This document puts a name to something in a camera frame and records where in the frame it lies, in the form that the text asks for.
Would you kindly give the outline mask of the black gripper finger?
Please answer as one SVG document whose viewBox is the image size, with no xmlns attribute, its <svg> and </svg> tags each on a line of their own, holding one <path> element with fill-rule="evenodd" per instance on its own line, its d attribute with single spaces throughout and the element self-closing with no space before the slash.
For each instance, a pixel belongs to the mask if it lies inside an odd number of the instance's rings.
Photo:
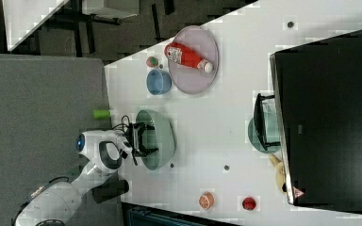
<svg viewBox="0 0 362 226">
<path fill-rule="evenodd" d="M 140 152 L 140 156 L 141 157 L 146 157 L 152 153 L 156 153 L 158 151 L 158 148 L 154 148 L 154 149 L 145 149 L 145 150 L 142 150 Z"/>
<path fill-rule="evenodd" d="M 144 128 L 145 130 L 155 130 L 154 125 L 142 122 L 141 123 L 141 127 Z"/>
</svg>

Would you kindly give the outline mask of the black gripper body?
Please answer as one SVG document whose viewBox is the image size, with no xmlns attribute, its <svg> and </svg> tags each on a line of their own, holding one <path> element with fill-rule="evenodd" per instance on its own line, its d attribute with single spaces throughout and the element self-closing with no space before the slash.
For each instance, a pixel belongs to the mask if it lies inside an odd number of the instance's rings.
<svg viewBox="0 0 362 226">
<path fill-rule="evenodd" d="M 143 122 L 130 123 L 125 132 L 125 137 L 132 149 L 131 153 L 135 157 L 143 157 L 145 153 L 140 149 L 141 135 L 145 130 Z"/>
</svg>

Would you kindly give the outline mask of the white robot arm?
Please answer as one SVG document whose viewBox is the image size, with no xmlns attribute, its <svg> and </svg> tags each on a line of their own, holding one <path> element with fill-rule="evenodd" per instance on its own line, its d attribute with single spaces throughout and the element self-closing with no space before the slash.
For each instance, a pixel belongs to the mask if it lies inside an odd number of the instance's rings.
<svg viewBox="0 0 362 226">
<path fill-rule="evenodd" d="M 79 176 L 71 182 L 51 180 L 37 189 L 11 226 L 66 226 L 80 207 L 82 198 L 117 172 L 127 156 L 144 157 L 153 152 L 143 145 L 143 135 L 154 132 L 153 125 L 138 122 L 130 124 L 126 131 L 111 129 L 81 133 L 76 149 L 88 163 Z"/>
</svg>

